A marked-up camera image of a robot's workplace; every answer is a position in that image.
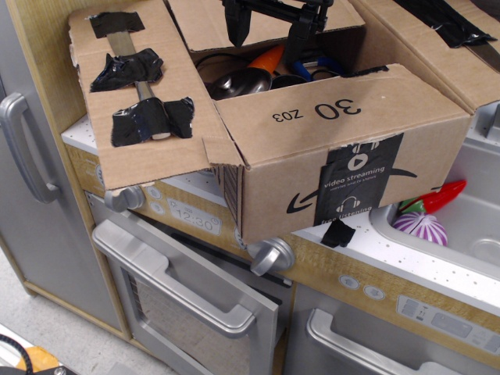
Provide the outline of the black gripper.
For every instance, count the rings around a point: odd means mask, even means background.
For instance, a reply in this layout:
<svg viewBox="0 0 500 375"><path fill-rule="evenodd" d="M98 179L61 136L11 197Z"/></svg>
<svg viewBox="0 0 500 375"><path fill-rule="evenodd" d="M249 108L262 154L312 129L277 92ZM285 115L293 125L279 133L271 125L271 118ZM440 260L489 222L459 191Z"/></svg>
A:
<svg viewBox="0 0 500 375"><path fill-rule="evenodd" d="M291 23L284 50L284 62L299 60L309 37L322 31L327 23L327 11L333 1L302 1L288 5L283 1L222 1L227 33L235 47L241 47L250 30L253 13Z"/></svg>

